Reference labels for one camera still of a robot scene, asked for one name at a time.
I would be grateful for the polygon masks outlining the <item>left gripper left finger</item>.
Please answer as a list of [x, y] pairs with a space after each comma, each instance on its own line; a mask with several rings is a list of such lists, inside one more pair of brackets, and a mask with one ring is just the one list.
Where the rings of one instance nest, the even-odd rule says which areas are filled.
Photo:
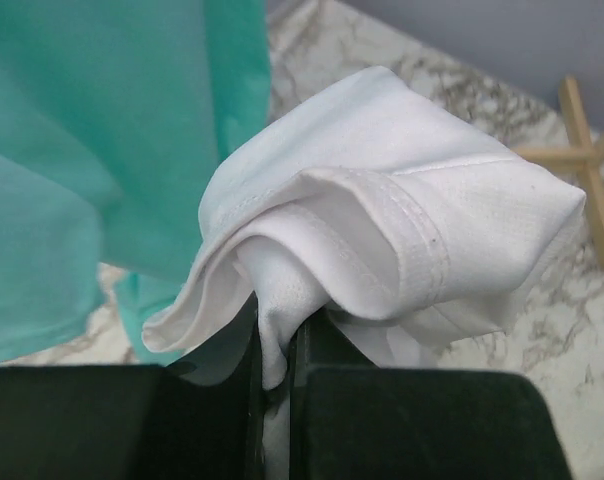
[[0, 479], [262, 478], [256, 317], [165, 367], [0, 367]]

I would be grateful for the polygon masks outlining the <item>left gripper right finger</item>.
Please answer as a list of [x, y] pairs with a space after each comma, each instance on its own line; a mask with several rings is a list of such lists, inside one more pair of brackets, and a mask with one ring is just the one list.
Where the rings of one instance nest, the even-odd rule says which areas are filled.
[[568, 479], [547, 405], [525, 377], [381, 368], [326, 310], [290, 354], [294, 479]]

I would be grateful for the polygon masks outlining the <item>white t shirt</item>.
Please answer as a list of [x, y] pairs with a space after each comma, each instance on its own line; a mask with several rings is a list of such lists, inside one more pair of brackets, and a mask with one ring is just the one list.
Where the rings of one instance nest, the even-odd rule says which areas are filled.
[[216, 170], [203, 238], [145, 346], [189, 350], [258, 300], [263, 386], [322, 307], [372, 361], [508, 329], [578, 229], [584, 192], [370, 67], [297, 106]]

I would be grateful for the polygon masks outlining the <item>teal t shirt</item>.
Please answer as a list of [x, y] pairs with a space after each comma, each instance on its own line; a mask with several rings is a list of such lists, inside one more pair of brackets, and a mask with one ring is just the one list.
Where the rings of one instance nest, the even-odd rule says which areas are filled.
[[137, 357], [201, 245], [220, 163], [266, 124], [261, 1], [0, 1], [0, 362], [83, 335], [98, 267]]

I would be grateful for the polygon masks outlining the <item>wooden clothes rack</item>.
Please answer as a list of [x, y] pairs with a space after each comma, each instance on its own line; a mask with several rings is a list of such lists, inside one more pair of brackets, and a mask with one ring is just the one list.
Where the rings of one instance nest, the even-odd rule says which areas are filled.
[[604, 132], [591, 138], [577, 79], [566, 76], [558, 89], [560, 113], [564, 120], [567, 147], [517, 147], [525, 160], [557, 174], [575, 174], [587, 197], [586, 217], [599, 265], [604, 268]]

